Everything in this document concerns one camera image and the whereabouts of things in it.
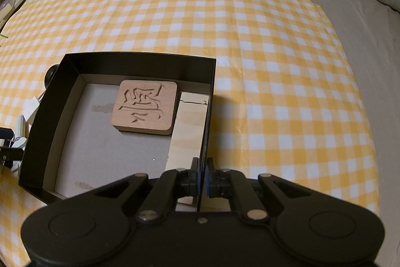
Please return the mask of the white small cube block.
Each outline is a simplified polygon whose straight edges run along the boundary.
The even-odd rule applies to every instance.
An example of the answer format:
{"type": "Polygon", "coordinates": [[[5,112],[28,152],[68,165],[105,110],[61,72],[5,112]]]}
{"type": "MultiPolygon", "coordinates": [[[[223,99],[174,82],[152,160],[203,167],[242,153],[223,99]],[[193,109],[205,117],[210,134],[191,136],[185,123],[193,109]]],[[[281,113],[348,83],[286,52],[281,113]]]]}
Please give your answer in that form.
{"type": "Polygon", "coordinates": [[[44,96],[45,92],[43,92],[40,96],[33,96],[31,99],[25,101],[22,108],[22,115],[24,116],[25,121],[28,124],[33,124],[35,115],[38,111],[41,100],[44,96]]]}

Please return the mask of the black round tin gold emblem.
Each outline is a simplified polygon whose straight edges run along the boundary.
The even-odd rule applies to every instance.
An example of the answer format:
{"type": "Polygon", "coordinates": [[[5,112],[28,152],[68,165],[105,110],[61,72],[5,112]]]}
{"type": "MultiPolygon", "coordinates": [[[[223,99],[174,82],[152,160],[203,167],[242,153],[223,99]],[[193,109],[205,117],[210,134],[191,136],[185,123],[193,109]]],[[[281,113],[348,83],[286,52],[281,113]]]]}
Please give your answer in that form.
{"type": "Polygon", "coordinates": [[[56,71],[58,70],[59,65],[58,64],[54,64],[52,65],[50,68],[48,68],[45,77],[44,77],[44,86],[45,89],[47,89],[56,73],[56,71]]]}

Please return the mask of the yellow white checkered cloth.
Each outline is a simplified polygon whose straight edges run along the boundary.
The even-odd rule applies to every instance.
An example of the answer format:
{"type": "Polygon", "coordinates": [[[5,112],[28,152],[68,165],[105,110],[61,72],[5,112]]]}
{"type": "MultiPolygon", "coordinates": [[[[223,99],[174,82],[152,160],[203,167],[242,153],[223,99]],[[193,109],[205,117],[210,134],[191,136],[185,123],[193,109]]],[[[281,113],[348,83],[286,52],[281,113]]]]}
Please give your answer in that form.
{"type": "Polygon", "coordinates": [[[373,266],[385,237],[368,116],[311,0],[27,0],[1,31],[1,124],[67,54],[216,61],[198,197],[185,168],[44,203],[1,172],[2,266],[373,266]],[[206,161],[224,175],[206,194],[206,161]]]}

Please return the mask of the light wooden plank block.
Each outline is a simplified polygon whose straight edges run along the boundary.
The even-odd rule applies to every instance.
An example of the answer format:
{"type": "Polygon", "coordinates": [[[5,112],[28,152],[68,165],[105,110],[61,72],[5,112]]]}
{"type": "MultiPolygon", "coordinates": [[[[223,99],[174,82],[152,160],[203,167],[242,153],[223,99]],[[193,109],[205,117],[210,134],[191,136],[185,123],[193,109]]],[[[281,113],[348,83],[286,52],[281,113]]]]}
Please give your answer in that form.
{"type": "Polygon", "coordinates": [[[192,159],[199,158],[208,112],[209,96],[182,92],[171,135],[165,170],[189,169],[192,159]]]}

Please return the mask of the black cardboard box tray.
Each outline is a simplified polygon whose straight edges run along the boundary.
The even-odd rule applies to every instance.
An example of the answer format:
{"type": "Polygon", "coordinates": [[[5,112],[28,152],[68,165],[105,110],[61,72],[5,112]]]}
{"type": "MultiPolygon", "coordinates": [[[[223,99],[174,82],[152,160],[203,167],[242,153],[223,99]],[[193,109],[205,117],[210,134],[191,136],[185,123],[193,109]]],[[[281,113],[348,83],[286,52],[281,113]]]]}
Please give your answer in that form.
{"type": "Polygon", "coordinates": [[[92,52],[61,60],[36,112],[18,184],[50,204],[134,173],[160,176],[189,167],[208,150],[216,60],[176,54],[92,52]],[[143,80],[177,85],[177,108],[202,105],[199,141],[178,152],[177,133],[120,131],[111,123],[120,84],[143,80]]]}

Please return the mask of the carved wooden square block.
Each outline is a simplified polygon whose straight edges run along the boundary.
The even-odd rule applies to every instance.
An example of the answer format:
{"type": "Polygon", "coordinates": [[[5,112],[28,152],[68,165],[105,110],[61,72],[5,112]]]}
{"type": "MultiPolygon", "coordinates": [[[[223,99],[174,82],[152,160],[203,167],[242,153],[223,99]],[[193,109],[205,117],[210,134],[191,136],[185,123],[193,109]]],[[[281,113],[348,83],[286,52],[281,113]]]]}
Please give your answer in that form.
{"type": "Polygon", "coordinates": [[[124,80],[110,123],[119,131],[170,135],[177,95],[173,81],[124,80]]]}

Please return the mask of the white plastic tool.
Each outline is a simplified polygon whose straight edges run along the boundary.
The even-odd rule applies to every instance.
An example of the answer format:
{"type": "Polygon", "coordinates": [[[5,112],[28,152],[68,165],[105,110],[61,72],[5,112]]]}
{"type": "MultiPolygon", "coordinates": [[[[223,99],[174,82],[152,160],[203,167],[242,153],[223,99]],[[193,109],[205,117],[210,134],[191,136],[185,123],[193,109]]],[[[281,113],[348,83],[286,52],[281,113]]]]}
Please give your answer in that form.
{"type": "MultiPolygon", "coordinates": [[[[26,122],[23,115],[19,115],[16,119],[15,133],[13,138],[12,148],[24,150],[29,136],[29,124],[26,122]]],[[[11,164],[11,175],[15,178],[20,177],[20,168],[22,160],[13,159],[11,164]]]]}

